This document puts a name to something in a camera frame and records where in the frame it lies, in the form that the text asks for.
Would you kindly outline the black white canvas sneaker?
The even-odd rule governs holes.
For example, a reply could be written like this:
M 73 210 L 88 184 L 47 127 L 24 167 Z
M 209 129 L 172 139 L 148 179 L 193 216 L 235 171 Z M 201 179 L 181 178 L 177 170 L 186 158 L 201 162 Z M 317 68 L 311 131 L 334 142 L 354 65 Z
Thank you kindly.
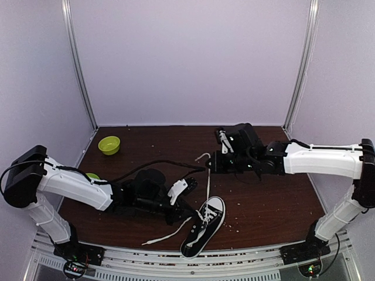
M 192 225 L 189 235 L 180 246 L 180 252 L 186 259 L 193 259 L 199 256 L 212 236 L 221 227 L 226 216 L 226 205 L 223 199 L 218 196 L 209 197 L 210 172 L 211 170 L 209 169 L 207 174 L 206 201 L 199 210 L 195 210 L 196 220 Z M 185 219 L 175 232 L 162 238 L 149 240 L 141 245 L 154 244 L 176 235 L 191 218 Z

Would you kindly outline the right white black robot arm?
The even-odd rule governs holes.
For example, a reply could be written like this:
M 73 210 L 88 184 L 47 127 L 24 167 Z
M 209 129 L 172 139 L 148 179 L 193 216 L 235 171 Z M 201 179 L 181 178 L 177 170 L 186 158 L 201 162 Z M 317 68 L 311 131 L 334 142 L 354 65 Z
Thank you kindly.
M 322 174 L 351 179 L 344 197 L 312 224 L 311 236 L 300 247 L 304 258 L 313 258 L 324 242 L 360 213 L 374 208 L 374 145 L 370 139 L 344 146 L 305 144 L 295 139 L 267 146 L 233 145 L 213 152 L 206 165 L 215 174 Z

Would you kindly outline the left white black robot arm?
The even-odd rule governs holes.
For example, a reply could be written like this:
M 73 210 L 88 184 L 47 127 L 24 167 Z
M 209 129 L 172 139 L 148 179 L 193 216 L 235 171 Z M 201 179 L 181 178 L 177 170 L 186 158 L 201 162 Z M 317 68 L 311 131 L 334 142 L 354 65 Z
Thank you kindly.
M 81 170 L 63 166 L 36 145 L 14 160 L 1 176 L 6 179 L 2 195 L 15 207 L 29 211 L 30 217 L 72 260 L 84 255 L 72 224 L 58 215 L 44 193 L 55 193 L 87 204 L 96 210 L 125 214 L 141 210 L 162 214 L 167 224 L 187 222 L 196 211 L 181 196 L 197 186 L 194 178 L 180 179 L 166 187 L 163 173 L 140 170 L 134 179 L 123 182 L 98 180 Z

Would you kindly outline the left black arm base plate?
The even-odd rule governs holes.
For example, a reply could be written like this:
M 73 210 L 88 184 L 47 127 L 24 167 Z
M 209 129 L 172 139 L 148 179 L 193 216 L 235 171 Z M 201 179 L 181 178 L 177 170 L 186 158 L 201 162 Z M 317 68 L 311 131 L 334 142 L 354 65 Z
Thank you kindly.
M 102 247 L 78 243 L 76 245 L 55 244 L 53 254 L 66 261 L 100 266 L 104 252 L 105 249 Z

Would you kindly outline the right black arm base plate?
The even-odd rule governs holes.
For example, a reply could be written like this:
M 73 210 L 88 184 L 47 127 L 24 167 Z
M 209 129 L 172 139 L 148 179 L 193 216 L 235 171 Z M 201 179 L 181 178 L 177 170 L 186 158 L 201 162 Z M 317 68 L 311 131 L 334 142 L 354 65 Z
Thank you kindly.
M 283 246 L 279 250 L 284 265 L 317 259 L 320 256 L 331 253 L 329 246 L 318 248 L 317 246 L 308 246 L 304 243 Z

